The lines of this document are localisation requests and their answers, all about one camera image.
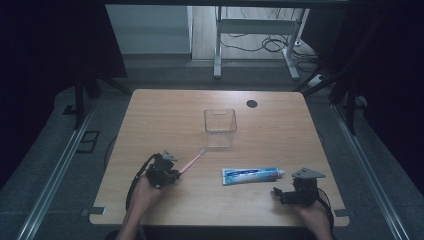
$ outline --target metal rail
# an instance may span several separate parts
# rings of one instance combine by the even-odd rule
[[[16,239],[34,239],[35,234],[37,233],[38,228],[40,227],[41,222],[43,221],[44,216],[46,215],[47,210],[49,209],[56,191],[63,179],[63,176],[68,169],[68,166],[74,156],[84,131],[91,120],[95,104],[95,99],[88,102],[86,117],[84,118],[80,127],[74,130],[68,145],[63,151],[62,156],[56,164],[56,167],[54,168],[48,182],[38,196],[37,201],[32,207]]]
[[[343,130],[346,139],[348,140],[350,147],[352,148],[355,159],[357,160],[359,167],[361,168],[368,185],[370,186],[371,192],[383,213],[384,218],[387,221],[387,225],[393,233],[393,236],[397,240],[407,240],[409,236],[403,226],[402,220],[396,212],[392,202],[384,191],[380,184],[366,154],[362,150],[362,147],[356,138],[347,128],[344,121],[344,114],[340,109],[340,106],[332,105],[334,112],[337,115],[341,129]]]

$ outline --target white wall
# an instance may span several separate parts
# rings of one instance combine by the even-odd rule
[[[122,54],[191,53],[191,6],[106,5]]]

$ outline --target floor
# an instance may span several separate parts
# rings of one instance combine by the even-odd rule
[[[214,58],[216,44],[216,22],[217,8],[215,7],[193,7],[193,52],[194,60],[205,60]],[[223,7],[222,18],[229,19],[280,19],[296,20],[300,9],[277,9],[277,8],[249,8],[249,7]],[[267,41],[266,46],[271,51],[262,48],[263,41],[271,37],[273,41]],[[284,38],[277,35],[255,35],[255,34],[222,34],[221,49],[222,59],[283,59],[280,50],[284,47]],[[303,43],[296,47],[300,53],[313,53]]]

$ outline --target toothbrush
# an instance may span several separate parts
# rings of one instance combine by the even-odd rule
[[[188,162],[181,170],[180,173],[183,174],[191,165],[193,165],[193,163],[199,158],[201,157],[203,154],[205,154],[206,152],[206,148],[202,148],[200,149],[199,154],[193,158],[193,160],[191,160],[190,162]]]

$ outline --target table leg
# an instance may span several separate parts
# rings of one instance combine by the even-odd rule
[[[222,6],[218,7],[218,18],[216,19],[216,46],[215,60],[213,65],[213,77],[221,78],[221,22],[222,22]]]
[[[297,16],[294,32],[291,34],[289,45],[287,46],[287,49],[283,49],[284,60],[286,61],[293,81],[299,80],[299,73],[297,72],[291,55],[293,53],[293,48],[296,43],[297,35],[300,31],[300,27],[302,26],[303,15],[305,15],[305,9],[302,9],[299,16]]]

